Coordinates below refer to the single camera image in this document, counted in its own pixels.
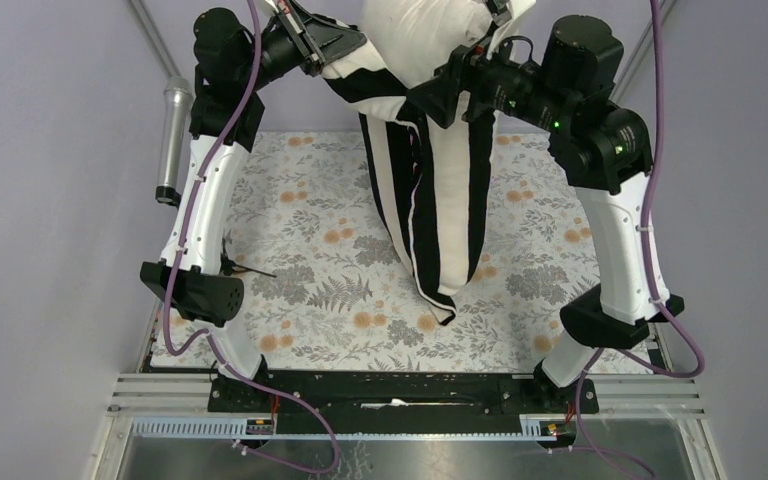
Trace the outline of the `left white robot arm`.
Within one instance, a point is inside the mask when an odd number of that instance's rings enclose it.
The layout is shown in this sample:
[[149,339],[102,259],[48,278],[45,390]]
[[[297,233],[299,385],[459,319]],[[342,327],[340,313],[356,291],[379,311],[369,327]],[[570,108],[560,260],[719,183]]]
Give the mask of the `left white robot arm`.
[[252,152],[265,111],[258,91],[294,69],[318,76],[362,48],[354,26],[311,13],[295,1],[253,1],[250,26],[226,8],[202,13],[193,26],[195,85],[168,84],[163,174],[158,202],[174,206],[176,220],[141,281],[161,303],[167,352],[180,356],[171,318],[190,322],[205,338],[219,371],[236,379],[232,398],[248,411],[269,401],[270,385],[257,374],[263,360],[240,318],[244,284],[223,273],[224,225],[236,177]]

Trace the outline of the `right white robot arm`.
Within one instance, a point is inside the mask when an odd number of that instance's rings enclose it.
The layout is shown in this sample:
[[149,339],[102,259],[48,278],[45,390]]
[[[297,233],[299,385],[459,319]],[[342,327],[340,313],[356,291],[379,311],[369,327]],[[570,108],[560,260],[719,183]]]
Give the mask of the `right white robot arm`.
[[484,37],[455,48],[409,101],[441,127],[501,113],[544,130],[549,152],[575,190],[589,227],[599,283],[560,311],[557,346],[538,363],[535,402],[557,412],[599,349],[628,350],[683,300],[660,273],[646,198],[654,181],[645,121],[611,94],[624,48],[611,27],[587,15],[556,20],[541,62],[519,63],[511,39]]

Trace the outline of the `white pillow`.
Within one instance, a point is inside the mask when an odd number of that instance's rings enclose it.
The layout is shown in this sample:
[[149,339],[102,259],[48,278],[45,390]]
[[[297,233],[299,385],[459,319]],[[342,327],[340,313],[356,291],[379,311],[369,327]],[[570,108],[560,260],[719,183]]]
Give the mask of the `white pillow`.
[[406,87],[434,76],[451,52],[481,39],[492,22],[484,3],[468,0],[366,1],[360,28]]

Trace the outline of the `black white striped pillowcase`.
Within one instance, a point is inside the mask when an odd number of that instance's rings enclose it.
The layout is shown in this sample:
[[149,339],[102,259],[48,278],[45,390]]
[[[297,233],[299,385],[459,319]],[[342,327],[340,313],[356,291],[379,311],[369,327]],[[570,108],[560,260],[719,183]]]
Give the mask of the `black white striped pillowcase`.
[[[485,34],[512,33],[531,8],[506,1]],[[441,325],[457,316],[455,295],[472,279],[484,246],[497,113],[443,129],[411,105],[411,89],[371,40],[328,66],[328,86],[359,115],[378,214],[418,294]]]

